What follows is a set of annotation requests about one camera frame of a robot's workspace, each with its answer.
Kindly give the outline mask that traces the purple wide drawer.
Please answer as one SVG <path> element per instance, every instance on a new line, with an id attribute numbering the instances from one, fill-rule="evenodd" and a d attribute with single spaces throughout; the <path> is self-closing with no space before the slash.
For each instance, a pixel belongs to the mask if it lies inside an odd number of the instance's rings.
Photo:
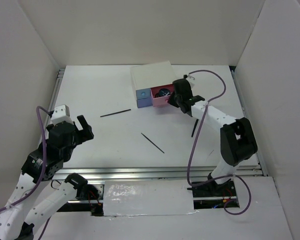
<path id="1" fill-rule="evenodd" d="M 145 108 L 153 105 L 150 97 L 137 99 L 136 103 L 138 108 Z"/>

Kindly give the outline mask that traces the light blue small drawer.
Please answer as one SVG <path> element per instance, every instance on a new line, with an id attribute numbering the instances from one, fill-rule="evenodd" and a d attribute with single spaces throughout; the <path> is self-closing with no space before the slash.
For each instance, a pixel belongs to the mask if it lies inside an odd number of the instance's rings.
<path id="1" fill-rule="evenodd" d="M 149 98 L 150 95 L 151 95 L 151 89 L 150 88 L 137 89 L 135 91 L 135 96 L 136 96 L 137 100 Z"/>

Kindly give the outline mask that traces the navy lid powder jar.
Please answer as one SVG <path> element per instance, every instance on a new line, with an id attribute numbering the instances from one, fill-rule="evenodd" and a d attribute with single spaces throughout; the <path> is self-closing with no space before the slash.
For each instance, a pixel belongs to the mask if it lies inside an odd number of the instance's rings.
<path id="1" fill-rule="evenodd" d="M 161 88 L 159 91 L 159 98 L 161 97 L 166 97 L 169 96 L 171 94 L 171 91 L 168 88 Z"/>

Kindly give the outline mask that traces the pink drawer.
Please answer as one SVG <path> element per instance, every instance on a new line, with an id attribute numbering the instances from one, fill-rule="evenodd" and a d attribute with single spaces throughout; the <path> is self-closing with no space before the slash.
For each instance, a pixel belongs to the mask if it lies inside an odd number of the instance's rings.
<path id="1" fill-rule="evenodd" d="M 150 89 L 150 96 L 151 96 L 151 100 L 152 100 L 152 106 L 153 107 L 162 107 L 168 104 L 168 100 L 170 98 L 169 96 L 165 96 L 165 97 L 157 97 L 154 98 L 154 95 L 162 88 L 167 88 L 170 90 L 170 95 L 171 93 L 174 91 L 174 86 L 172 84 L 168 84 L 168 85 L 162 85 L 162 86 L 156 86 L 156 87 L 152 87 Z"/>

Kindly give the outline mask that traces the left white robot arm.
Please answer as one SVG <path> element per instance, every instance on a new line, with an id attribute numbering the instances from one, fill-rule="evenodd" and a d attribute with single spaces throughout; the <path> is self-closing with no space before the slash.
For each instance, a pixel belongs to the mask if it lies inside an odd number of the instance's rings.
<path id="1" fill-rule="evenodd" d="M 85 117 L 79 115 L 77 120 L 81 130 L 73 121 L 48 125 L 48 138 L 43 138 L 28 155 L 12 195 L 0 210 L 0 240 L 32 240 L 38 229 L 69 200 L 81 200 L 88 195 L 92 185 L 80 174 L 71 173 L 50 196 L 35 205 L 41 191 L 64 162 L 70 160 L 75 147 L 94 138 Z"/>

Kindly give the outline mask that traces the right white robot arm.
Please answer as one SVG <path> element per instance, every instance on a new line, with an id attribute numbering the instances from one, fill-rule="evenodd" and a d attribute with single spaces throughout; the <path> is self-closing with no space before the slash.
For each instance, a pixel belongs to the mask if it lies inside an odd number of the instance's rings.
<path id="1" fill-rule="evenodd" d="M 189 188 L 192 191 L 205 190 L 209 195 L 218 196 L 225 190 L 239 165 L 258 151 L 251 123 L 245 117 L 239 119 L 222 112 L 199 95 L 194 96 L 191 84 L 184 78 L 173 81 L 172 85 L 174 90 L 168 103 L 200 120 L 201 126 L 206 123 L 219 132 L 221 160 L 209 173 L 206 184 L 192 182 Z"/>

